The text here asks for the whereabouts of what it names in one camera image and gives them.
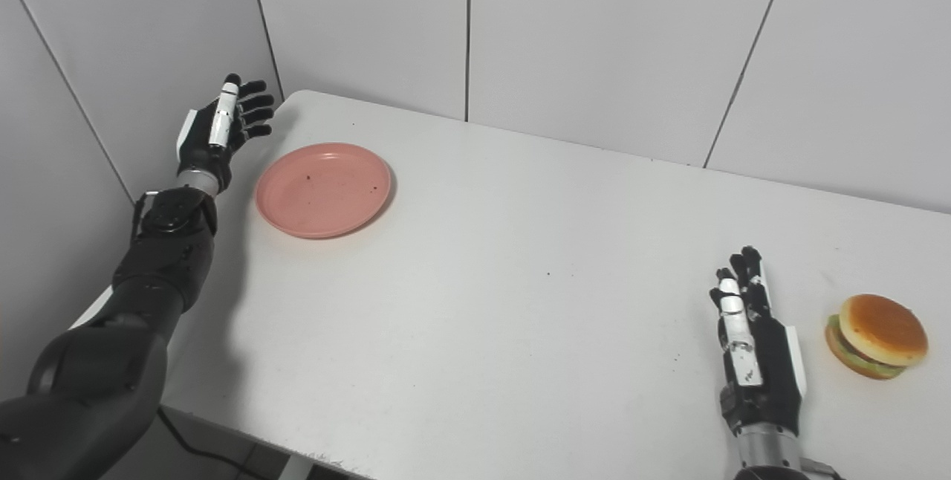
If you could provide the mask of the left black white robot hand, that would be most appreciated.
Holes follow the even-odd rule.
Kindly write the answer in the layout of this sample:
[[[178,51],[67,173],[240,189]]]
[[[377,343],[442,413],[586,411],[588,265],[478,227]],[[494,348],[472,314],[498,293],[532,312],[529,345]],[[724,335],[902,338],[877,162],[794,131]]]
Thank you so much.
[[[201,172],[210,179],[207,193],[217,195],[228,188],[235,153],[251,139],[272,134],[276,98],[266,88],[264,80],[245,82],[238,74],[228,74],[207,106],[187,112],[176,143],[181,182],[187,173]]]

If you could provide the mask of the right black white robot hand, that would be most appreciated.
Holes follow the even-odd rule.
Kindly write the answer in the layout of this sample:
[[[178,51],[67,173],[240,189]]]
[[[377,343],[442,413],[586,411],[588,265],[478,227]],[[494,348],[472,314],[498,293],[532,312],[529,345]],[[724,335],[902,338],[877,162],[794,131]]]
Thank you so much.
[[[734,435],[766,423],[798,436],[805,376],[797,335],[775,317],[758,250],[743,247],[728,261],[710,290],[723,351],[721,415]]]

